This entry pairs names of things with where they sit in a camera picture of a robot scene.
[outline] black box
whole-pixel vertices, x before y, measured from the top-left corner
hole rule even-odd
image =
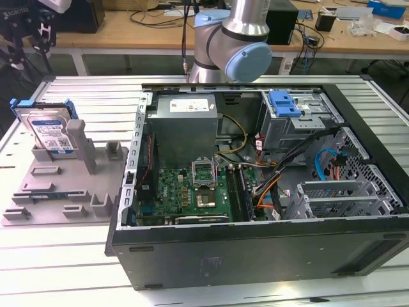
[[[289,45],[297,16],[298,9],[289,0],[271,0],[266,18],[270,28],[267,44]]]
[[[336,15],[319,13],[315,28],[318,31],[330,32],[336,18]]]
[[[57,32],[96,33],[104,17],[102,0],[72,0],[65,13],[56,14]]]

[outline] metal table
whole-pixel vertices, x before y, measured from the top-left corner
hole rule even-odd
[[[182,83],[180,76],[57,77],[32,98],[74,101],[96,146],[129,146],[141,83]],[[346,95],[409,173],[409,117],[373,81],[359,76],[265,76],[259,83],[332,83]],[[10,203],[33,156],[32,137],[15,122],[0,142],[0,210]],[[104,255],[108,225],[0,229],[2,306],[402,306],[409,304],[409,250],[366,277],[314,279],[136,292],[118,259]]]

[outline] wooden desk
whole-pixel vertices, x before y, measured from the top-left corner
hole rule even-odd
[[[348,6],[365,6],[354,3],[350,0],[339,0]],[[339,6],[333,0],[324,0],[318,3],[306,3],[293,1],[293,4],[301,10],[312,10],[318,12],[322,6]],[[137,20],[142,18],[142,14],[135,16]],[[177,17],[146,17],[144,22],[155,23]],[[398,20],[384,19],[387,22],[400,24]],[[314,21],[304,21],[308,26],[314,27]],[[78,75],[87,75],[86,65],[82,59],[83,54],[124,54],[124,55],[179,55],[182,27],[171,29],[152,29],[135,24],[129,20],[128,12],[106,12],[105,21],[96,34],[60,33],[58,34],[57,47],[52,49],[52,53],[69,53],[72,55]],[[347,32],[350,22],[336,20],[332,31],[322,32],[325,37],[325,44],[320,49],[317,58],[344,58],[344,59],[409,59],[409,42],[399,42],[388,35],[378,33],[376,36],[352,37]],[[282,57],[280,74],[288,74],[288,67],[298,56],[302,48],[302,39],[299,33],[293,35],[290,45],[272,46],[273,56]],[[193,55],[194,30],[187,28],[187,54]],[[127,65],[130,65],[129,58],[126,58]]]

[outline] yellow wire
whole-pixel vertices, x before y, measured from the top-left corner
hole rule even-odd
[[[216,152],[216,153],[217,154],[233,154],[233,153],[235,153],[235,152],[237,152],[237,151],[244,148],[244,146],[247,143],[247,134],[245,133],[244,128],[233,117],[231,117],[230,115],[225,115],[225,114],[223,114],[223,116],[229,118],[233,123],[235,123],[242,130],[243,135],[244,135],[244,141],[238,148],[230,149],[230,150],[223,150],[223,151],[219,151],[219,152]]]

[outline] hard drive label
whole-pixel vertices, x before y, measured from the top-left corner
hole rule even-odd
[[[31,124],[45,149],[54,154],[69,154],[73,151],[68,136],[62,133],[64,127],[59,120],[33,120]]]

